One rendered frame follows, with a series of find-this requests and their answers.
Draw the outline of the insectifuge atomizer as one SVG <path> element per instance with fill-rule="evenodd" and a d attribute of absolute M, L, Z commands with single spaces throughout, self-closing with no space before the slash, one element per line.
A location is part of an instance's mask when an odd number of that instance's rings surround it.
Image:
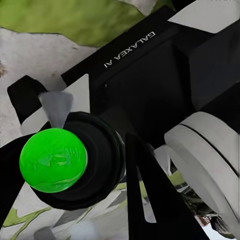
<path fill-rule="evenodd" d="M 126 149 L 116 130 L 99 115 L 70 112 L 75 96 L 39 95 L 48 122 L 20 152 L 24 181 L 55 209 L 90 209 L 107 198 L 126 173 Z"/>

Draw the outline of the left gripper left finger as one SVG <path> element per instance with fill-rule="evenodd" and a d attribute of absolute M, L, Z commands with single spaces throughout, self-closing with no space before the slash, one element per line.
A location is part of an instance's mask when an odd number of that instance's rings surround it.
<path fill-rule="evenodd" d="M 23 135 L 0 147 L 0 229 L 24 185 L 19 161 L 23 147 L 32 136 Z"/>

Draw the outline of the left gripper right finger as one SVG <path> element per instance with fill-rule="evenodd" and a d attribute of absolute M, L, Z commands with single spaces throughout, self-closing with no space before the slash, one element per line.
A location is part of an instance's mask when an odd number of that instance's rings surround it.
<path fill-rule="evenodd" d="M 145 142 L 127 133 L 124 147 L 129 240 L 210 240 Z M 156 223 L 145 220 L 137 168 Z"/>

